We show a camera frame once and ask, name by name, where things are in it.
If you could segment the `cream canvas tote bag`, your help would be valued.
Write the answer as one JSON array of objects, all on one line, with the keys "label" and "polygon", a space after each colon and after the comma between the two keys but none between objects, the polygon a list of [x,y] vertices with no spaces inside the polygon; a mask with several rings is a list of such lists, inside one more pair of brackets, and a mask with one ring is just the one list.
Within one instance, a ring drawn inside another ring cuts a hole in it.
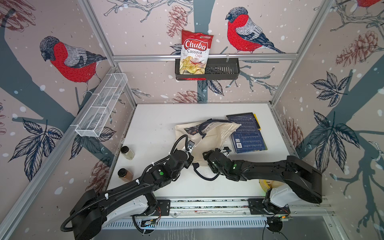
[{"label": "cream canvas tote bag", "polygon": [[214,181],[219,174],[213,178],[207,178],[201,175],[197,169],[200,166],[207,166],[203,153],[222,149],[227,138],[231,136],[241,125],[228,120],[214,120],[194,122],[183,125],[176,125],[176,138],[183,135],[188,137],[188,142],[192,142],[193,147],[190,149],[194,158],[192,165],[194,172],[206,181]]}]

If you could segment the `navy Chinese classics book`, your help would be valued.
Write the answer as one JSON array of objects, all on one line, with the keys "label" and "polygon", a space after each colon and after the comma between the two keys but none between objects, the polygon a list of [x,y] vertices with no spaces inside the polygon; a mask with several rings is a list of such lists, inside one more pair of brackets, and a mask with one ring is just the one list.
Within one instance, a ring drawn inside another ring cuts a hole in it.
[{"label": "navy Chinese classics book", "polygon": [[227,115],[228,121],[240,124],[237,129],[240,133],[256,133],[261,130],[261,126],[253,113]]}]

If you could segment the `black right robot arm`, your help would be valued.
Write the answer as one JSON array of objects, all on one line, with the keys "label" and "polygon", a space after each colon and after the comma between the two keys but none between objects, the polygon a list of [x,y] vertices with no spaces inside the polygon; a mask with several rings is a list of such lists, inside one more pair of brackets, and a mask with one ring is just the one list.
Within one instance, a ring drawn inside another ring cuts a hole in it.
[{"label": "black right robot arm", "polygon": [[295,156],[270,163],[230,160],[220,149],[203,153],[204,160],[215,174],[239,182],[269,180],[287,184],[294,194],[308,203],[322,203],[322,173]]}]

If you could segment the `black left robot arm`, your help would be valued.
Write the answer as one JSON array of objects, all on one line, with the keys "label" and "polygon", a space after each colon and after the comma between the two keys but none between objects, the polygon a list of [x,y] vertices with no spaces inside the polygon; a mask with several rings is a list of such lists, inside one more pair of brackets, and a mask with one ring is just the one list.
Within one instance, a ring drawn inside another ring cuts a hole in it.
[{"label": "black left robot arm", "polygon": [[108,215],[140,196],[150,198],[144,211],[153,212],[158,204],[153,192],[169,185],[191,165],[193,159],[189,152],[174,150],[169,156],[147,166],[139,178],[129,183],[100,193],[93,189],[86,191],[60,230],[73,232],[76,240],[90,240],[101,231]]}]

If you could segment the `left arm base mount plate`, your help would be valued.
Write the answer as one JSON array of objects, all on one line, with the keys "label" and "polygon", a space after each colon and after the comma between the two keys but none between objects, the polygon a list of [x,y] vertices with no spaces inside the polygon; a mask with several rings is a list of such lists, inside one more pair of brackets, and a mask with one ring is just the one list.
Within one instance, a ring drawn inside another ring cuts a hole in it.
[{"label": "left arm base mount plate", "polygon": [[135,217],[164,217],[169,216],[171,210],[170,200],[157,200],[156,205],[147,203],[147,208],[140,214],[135,214]]}]

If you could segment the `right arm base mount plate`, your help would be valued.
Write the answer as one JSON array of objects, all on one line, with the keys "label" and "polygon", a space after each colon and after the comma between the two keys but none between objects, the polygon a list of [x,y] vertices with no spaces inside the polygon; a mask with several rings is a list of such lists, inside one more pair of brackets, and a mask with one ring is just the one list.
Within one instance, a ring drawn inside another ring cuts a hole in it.
[{"label": "right arm base mount plate", "polygon": [[262,198],[248,199],[248,207],[252,215],[289,215],[291,213],[289,206],[278,207],[272,204],[269,200]]}]

